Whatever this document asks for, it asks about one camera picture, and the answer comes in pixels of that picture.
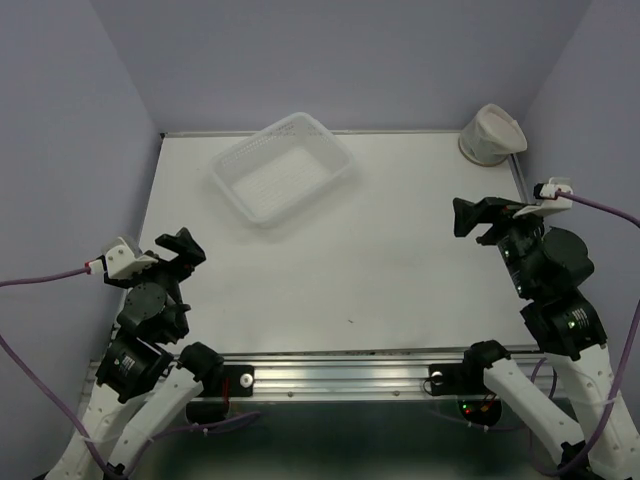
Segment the white mesh laundry bag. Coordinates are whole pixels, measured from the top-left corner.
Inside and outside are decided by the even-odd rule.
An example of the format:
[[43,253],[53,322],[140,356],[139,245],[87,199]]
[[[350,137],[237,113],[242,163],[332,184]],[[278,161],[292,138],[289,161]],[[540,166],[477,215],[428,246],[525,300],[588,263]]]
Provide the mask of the white mesh laundry bag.
[[524,152],[528,142],[519,123],[504,109],[487,104],[480,108],[458,137],[462,155],[482,167],[495,167],[511,154]]

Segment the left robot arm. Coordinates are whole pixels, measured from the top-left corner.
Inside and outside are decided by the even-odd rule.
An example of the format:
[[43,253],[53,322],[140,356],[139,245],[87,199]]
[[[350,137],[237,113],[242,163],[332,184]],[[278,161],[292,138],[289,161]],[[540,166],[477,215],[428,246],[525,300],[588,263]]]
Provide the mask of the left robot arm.
[[174,258],[119,237],[88,265],[126,295],[84,415],[48,479],[129,478],[177,413],[222,384],[224,359],[213,349],[200,342],[178,356],[165,349],[189,332],[190,307],[180,285],[205,261],[205,252],[187,228],[155,243]]

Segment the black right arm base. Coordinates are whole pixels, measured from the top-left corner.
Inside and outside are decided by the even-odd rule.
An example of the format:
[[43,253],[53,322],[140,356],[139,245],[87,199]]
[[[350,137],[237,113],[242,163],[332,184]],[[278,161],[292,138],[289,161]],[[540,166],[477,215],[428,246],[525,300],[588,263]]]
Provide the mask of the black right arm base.
[[503,408],[478,373],[469,373],[462,363],[435,363],[427,368],[423,390],[431,397],[455,398],[460,420],[472,427],[497,427]]

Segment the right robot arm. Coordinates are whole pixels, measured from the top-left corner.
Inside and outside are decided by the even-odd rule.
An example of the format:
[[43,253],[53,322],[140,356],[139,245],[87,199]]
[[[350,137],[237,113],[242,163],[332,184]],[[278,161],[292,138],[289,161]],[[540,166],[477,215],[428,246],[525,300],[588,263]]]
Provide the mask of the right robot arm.
[[498,197],[477,203],[453,201],[454,234],[498,248],[518,296],[525,326],[550,363],[575,415],[568,417],[517,367],[496,341],[480,342],[465,353],[463,384],[485,387],[507,403],[553,458],[551,476],[561,479],[636,479],[639,432],[621,394],[621,384],[639,321],[630,326],[619,364],[613,367],[607,335],[580,285],[595,271],[588,248],[575,233],[547,228],[543,216],[554,204],[568,210],[573,195],[559,191],[538,205]]

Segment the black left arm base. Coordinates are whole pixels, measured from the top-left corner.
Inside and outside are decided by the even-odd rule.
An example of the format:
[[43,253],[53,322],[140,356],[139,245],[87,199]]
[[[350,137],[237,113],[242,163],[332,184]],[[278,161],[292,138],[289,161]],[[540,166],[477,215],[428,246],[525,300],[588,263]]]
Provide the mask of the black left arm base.
[[231,401],[253,396],[255,369],[251,365],[225,365],[221,377],[185,408],[185,418],[192,424],[215,423],[231,416]]

